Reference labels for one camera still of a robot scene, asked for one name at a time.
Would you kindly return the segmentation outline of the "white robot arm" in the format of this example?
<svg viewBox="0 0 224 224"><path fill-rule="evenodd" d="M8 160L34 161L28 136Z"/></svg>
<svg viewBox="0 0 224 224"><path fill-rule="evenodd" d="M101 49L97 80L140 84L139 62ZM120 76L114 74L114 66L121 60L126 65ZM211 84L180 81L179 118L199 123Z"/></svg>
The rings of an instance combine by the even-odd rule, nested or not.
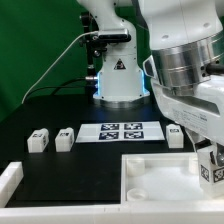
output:
<svg viewBox="0 0 224 224"><path fill-rule="evenodd" d="M151 77L161 113L186 128L194 144L210 143L210 161L224 165L224 14L220 0L77 0L95 19L107 44L94 101L125 106L148 95ZM135 28L115 13L134 5L149 30L151 55L139 69Z"/></svg>

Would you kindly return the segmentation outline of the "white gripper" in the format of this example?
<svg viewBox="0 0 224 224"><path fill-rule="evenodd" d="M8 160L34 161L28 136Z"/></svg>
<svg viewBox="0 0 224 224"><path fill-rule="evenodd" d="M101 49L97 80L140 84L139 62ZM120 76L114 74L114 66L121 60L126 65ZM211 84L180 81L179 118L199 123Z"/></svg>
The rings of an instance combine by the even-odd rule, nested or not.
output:
<svg viewBox="0 0 224 224"><path fill-rule="evenodd" d="M195 150L210 146L210 140L218 143L215 161L219 167L224 166L224 76L212 75L209 81L196 85L193 96L175 96L159 84L152 56L143 62L143 68L151 78L161 113L186 128Z"/></svg>

